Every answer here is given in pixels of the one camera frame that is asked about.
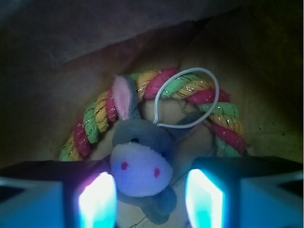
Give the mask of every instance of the donkey nose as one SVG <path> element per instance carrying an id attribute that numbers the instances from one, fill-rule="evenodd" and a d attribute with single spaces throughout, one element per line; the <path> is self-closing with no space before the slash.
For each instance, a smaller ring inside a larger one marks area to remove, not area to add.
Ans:
<path id="1" fill-rule="evenodd" d="M 155 178 L 158 178 L 158 176 L 160 175 L 160 173 L 161 173 L 161 171 L 160 171 L 158 168 L 156 168 L 156 169 L 154 170 L 154 177 L 155 177 Z"/>
<path id="2" fill-rule="evenodd" d="M 127 162 L 122 163 L 122 170 L 127 170 L 129 164 Z"/>

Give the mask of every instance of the glowing light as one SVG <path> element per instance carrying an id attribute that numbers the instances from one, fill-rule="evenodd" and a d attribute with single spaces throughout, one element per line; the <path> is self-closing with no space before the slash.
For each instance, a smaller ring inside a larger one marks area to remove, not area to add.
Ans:
<path id="1" fill-rule="evenodd" d="M 78 199 L 80 226 L 114 227 L 117 213 L 116 184 L 112 175 L 101 173 Z"/>
<path id="2" fill-rule="evenodd" d="M 192 227 L 222 227 L 224 194 L 201 170 L 189 172 L 185 197 Z"/>

